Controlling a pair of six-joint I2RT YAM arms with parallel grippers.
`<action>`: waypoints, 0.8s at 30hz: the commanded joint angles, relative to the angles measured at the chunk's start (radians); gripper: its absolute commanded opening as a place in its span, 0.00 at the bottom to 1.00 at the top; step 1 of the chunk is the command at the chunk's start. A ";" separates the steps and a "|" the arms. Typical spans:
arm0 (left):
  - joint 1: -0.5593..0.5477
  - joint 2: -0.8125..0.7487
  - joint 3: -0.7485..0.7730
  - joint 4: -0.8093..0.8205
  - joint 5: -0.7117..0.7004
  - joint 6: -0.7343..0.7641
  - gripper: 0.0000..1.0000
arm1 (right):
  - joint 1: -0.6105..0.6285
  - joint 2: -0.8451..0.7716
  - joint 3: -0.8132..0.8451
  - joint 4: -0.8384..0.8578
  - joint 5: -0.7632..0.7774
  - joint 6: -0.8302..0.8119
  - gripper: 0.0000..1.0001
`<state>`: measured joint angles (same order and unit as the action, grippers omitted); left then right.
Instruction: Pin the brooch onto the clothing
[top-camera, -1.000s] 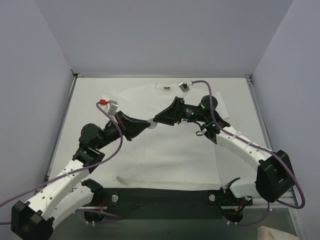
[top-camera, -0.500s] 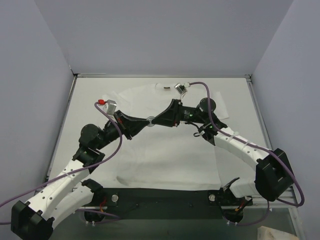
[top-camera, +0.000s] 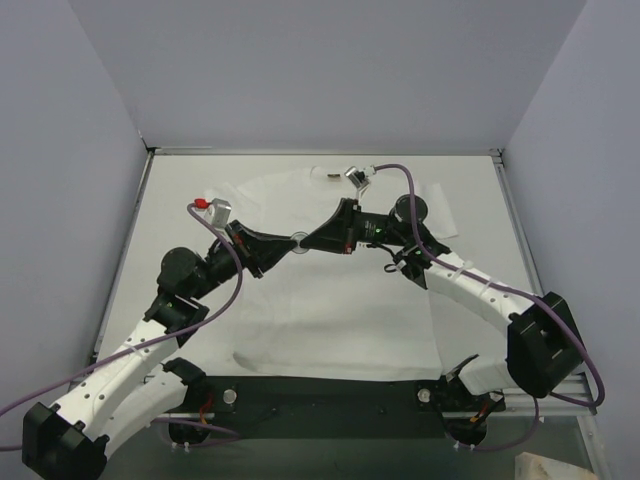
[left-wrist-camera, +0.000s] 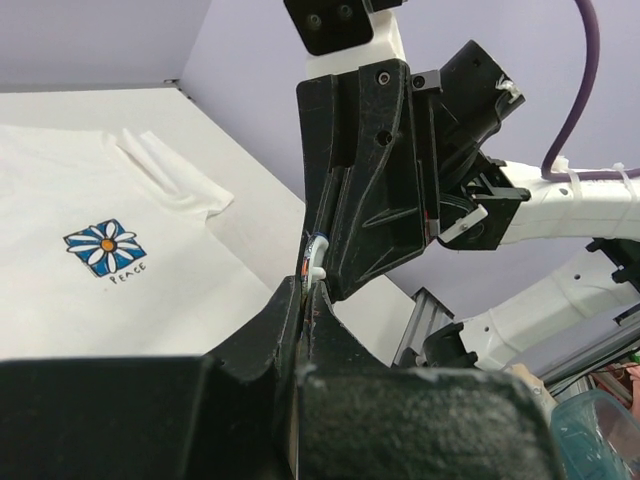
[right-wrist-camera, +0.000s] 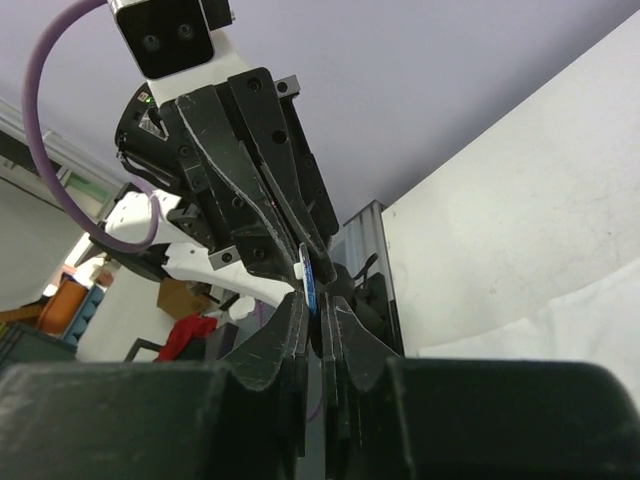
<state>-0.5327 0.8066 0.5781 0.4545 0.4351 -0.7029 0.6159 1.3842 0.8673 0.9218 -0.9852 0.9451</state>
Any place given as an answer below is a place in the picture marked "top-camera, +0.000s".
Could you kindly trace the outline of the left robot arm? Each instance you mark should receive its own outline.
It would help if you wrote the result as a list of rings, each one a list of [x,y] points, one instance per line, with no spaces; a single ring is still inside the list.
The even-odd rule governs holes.
[[[23,464],[43,479],[97,479],[110,457],[156,417],[176,407],[199,408],[205,374],[175,354],[216,317],[200,299],[244,271],[261,277],[297,245],[234,221],[205,257],[186,247],[166,253],[157,296],[121,346],[73,390],[25,414]]]

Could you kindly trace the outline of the white t-shirt with flower print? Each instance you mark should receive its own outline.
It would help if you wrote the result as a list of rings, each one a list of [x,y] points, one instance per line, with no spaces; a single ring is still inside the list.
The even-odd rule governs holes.
[[[311,233],[355,188],[341,168],[319,166],[223,183],[205,191],[259,232]],[[227,363],[243,374],[357,380],[433,380],[442,374],[429,295],[384,267],[388,255],[290,253],[247,277],[220,321]]]

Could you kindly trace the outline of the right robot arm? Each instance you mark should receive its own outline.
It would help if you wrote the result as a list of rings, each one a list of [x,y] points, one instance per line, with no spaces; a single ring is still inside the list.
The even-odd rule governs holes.
[[[386,215],[343,199],[300,246],[335,254],[351,254],[360,244],[396,247],[393,263],[405,278],[465,307],[504,336],[504,358],[472,354],[453,370],[470,394],[519,388],[535,398],[549,396],[582,361],[566,302],[554,293],[519,295],[489,279],[433,237],[424,224],[427,214],[426,203],[410,195],[399,197]]]

